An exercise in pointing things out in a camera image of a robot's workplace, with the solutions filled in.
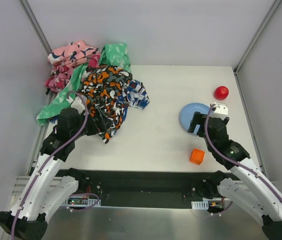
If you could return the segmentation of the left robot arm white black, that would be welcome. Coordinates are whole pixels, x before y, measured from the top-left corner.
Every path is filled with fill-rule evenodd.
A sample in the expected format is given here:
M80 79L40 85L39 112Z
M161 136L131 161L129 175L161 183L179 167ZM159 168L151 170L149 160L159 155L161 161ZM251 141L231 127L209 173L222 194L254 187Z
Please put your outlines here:
M21 195L8 211L0 212L0 227L11 238L40 240L54 213L71 197L92 198L83 210L101 204L101 194L92 192L86 172L70 168L50 189L56 174L75 148L75 141L98 132L88 110L69 107L61 111L50 135L43 141L35 168Z

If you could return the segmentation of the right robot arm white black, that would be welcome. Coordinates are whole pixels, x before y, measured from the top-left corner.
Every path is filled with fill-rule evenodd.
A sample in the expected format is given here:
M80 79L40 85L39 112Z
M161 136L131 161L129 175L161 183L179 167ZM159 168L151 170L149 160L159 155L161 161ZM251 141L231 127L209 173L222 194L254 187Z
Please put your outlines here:
M196 111L188 132L193 133L199 127L196 134L204 138L207 150L246 189L218 170L196 186L195 192L206 199L221 195L231 200L259 222L269 240L282 240L282 193L265 177L244 147L229 138L228 122L228 117L211 117Z

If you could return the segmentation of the orange black camouflage cloth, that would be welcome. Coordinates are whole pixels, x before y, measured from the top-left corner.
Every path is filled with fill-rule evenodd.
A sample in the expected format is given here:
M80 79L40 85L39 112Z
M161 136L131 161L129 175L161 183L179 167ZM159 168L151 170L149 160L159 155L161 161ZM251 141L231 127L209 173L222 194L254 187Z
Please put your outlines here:
M78 93L86 98L88 110L99 108L111 125L106 132L98 133L107 144L120 129L125 119L127 104L118 103L117 98L132 81L133 75L116 65L88 66L82 75L82 84Z

